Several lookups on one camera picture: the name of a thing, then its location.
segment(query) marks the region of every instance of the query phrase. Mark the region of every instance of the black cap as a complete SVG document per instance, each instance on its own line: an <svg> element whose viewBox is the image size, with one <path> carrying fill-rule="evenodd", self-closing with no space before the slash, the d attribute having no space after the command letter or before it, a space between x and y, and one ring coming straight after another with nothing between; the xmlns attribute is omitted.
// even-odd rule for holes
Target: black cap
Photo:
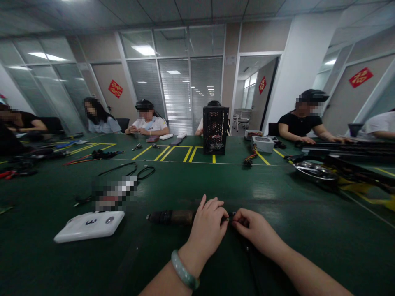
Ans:
<svg viewBox="0 0 395 296"><path fill-rule="evenodd" d="M218 101L209 101L207 107L221 107L221 103Z"/></svg>
<svg viewBox="0 0 395 296"><path fill-rule="evenodd" d="M328 98L329 96L322 90L309 89L302 92L302 94L299 96L299 102L322 103Z"/></svg>

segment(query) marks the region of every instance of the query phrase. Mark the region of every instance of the doorway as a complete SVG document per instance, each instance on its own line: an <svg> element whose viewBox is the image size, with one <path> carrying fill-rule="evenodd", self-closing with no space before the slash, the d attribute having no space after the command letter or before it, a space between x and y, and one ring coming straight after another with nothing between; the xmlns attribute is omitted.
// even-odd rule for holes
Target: doorway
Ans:
<svg viewBox="0 0 395 296"><path fill-rule="evenodd" d="M129 118L130 124L137 119L137 112L130 94L125 72L121 63L92 64L93 71L109 109L115 118ZM110 84L114 81L121 87L111 90Z"/></svg>
<svg viewBox="0 0 395 296"><path fill-rule="evenodd" d="M233 101L232 135L262 130L280 55L241 56Z"/></svg>

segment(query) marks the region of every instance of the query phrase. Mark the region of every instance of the long black hair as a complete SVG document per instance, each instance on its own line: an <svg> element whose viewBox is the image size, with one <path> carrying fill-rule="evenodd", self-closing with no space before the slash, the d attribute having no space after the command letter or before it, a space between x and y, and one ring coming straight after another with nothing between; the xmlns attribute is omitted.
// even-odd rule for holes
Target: long black hair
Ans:
<svg viewBox="0 0 395 296"><path fill-rule="evenodd" d="M90 103L92 105L92 107L96 110L96 116L93 116L88 112L85 103ZM100 121L104 121L106 123L108 117L115 119L114 116L112 116L110 113L104 110L103 106L100 104L98 99L92 97L88 97L84 99L84 109L88 119L92 121L95 125L99 124Z"/></svg>

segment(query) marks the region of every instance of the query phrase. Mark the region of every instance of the green bracelet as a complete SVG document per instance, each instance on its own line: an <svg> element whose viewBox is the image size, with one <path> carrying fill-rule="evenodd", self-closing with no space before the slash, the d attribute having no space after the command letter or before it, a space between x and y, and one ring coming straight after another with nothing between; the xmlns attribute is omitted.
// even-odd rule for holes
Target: green bracelet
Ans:
<svg viewBox="0 0 395 296"><path fill-rule="evenodd" d="M172 253L172 264L178 277L181 281L191 290L196 290L199 288L199 279L196 279L193 275L191 275L184 265L181 262L180 257L178 257L178 250L174 250Z"/></svg>

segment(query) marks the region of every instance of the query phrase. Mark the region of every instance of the gray shirt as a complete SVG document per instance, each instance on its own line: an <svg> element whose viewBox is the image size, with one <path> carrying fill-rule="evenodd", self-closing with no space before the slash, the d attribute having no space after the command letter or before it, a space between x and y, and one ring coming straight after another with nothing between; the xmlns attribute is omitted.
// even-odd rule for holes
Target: gray shirt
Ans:
<svg viewBox="0 0 395 296"><path fill-rule="evenodd" d="M116 121L110 116L107 117L106 123L101 120L99 124L96 125L89 119L88 119L88 123L89 123L88 129L90 132L110 134L110 133L116 133L121 131L121 127L119 126L118 121Z"/></svg>

